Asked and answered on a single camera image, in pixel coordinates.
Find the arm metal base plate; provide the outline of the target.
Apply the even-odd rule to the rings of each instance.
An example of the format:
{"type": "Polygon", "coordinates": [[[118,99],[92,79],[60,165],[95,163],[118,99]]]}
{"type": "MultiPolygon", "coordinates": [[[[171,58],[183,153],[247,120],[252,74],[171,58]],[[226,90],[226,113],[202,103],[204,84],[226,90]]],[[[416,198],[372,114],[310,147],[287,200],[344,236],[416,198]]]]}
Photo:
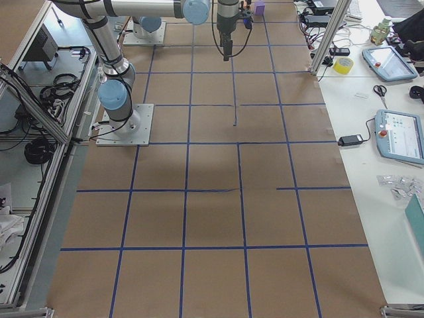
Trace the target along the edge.
{"type": "Polygon", "coordinates": [[[129,21],[123,40],[124,46],[163,46],[166,22],[162,21],[160,28],[154,32],[147,32],[140,25],[129,21]]]}
{"type": "Polygon", "coordinates": [[[99,129],[100,137],[96,138],[98,146],[148,146],[154,113],[153,104],[134,104],[132,116],[127,123],[111,121],[99,129]]]}

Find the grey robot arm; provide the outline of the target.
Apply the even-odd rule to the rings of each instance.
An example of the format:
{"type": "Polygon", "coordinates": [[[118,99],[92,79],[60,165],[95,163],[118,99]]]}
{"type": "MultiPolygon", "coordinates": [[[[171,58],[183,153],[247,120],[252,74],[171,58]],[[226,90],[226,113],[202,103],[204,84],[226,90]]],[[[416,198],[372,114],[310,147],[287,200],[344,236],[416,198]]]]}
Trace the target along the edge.
{"type": "Polygon", "coordinates": [[[106,80],[98,97],[109,116],[112,131],[132,134],[140,126],[140,116],[132,102],[134,66],[124,57],[116,36],[108,26],[109,17],[175,17],[193,25],[209,16],[209,1],[55,1],[64,13],[79,18],[102,62],[106,80]]]}
{"type": "Polygon", "coordinates": [[[237,22],[242,21],[246,29],[252,30],[253,18],[244,1],[130,1],[126,9],[117,13],[129,16],[133,21],[133,32],[137,38],[144,33],[153,33],[162,26],[164,17],[185,19],[193,25],[211,20],[211,32],[215,47],[223,61],[238,56],[233,53],[232,33],[237,22]]]}

